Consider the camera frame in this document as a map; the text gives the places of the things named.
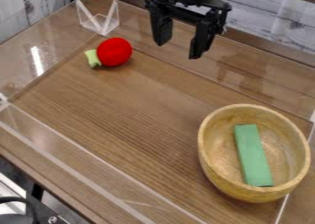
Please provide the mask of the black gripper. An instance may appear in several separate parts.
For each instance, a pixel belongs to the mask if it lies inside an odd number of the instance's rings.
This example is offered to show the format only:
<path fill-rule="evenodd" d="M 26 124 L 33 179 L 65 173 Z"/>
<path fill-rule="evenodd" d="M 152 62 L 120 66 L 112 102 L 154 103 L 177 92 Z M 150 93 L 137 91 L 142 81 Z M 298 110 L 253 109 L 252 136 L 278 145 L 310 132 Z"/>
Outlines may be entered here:
<path fill-rule="evenodd" d="M 172 38 L 172 18 L 197 22 L 189 46 L 189 59 L 197 59 L 209 50 L 216 34 L 210 20 L 226 21 L 230 4 L 222 0 L 145 0 L 145 8 L 149 10 L 152 38 L 158 46 Z"/>

